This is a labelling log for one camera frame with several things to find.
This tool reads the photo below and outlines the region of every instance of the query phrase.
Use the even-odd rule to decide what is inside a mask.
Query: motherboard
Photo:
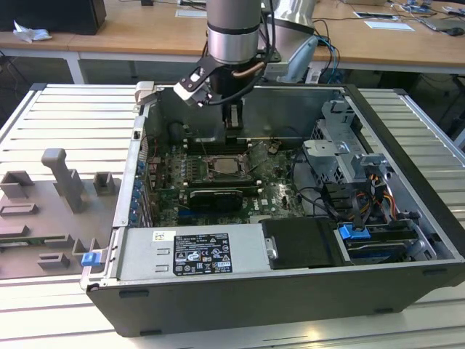
[[[291,183],[292,149],[278,141],[249,143],[244,152],[156,148],[148,159],[154,226],[258,223],[305,216]]]

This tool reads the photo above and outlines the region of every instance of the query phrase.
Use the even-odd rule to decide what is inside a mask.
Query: tissue
[[[29,44],[33,40],[48,40],[52,38],[49,32],[45,29],[29,29],[17,24],[16,21],[15,28],[16,29],[13,30],[13,34],[21,40],[27,41]]]

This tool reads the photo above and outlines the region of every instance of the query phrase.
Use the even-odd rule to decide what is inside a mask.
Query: blue latch
[[[81,265],[83,267],[97,267],[100,265],[102,252],[87,252],[82,256]]]
[[[355,230],[352,224],[344,224],[339,228],[339,233],[342,236],[342,239],[347,238],[370,238],[370,232],[367,228],[363,230]]]

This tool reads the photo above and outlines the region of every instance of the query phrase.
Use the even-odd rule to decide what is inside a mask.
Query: copper pipe
[[[250,67],[246,71],[233,71],[232,76],[234,76],[236,79],[243,79],[255,73],[256,71],[259,71],[260,69],[264,67],[265,67],[265,64],[263,62],[258,62],[256,65],[254,65],[253,67]]]

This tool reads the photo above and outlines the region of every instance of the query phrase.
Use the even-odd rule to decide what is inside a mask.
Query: warning label
[[[228,234],[174,237],[174,274],[232,273]]]

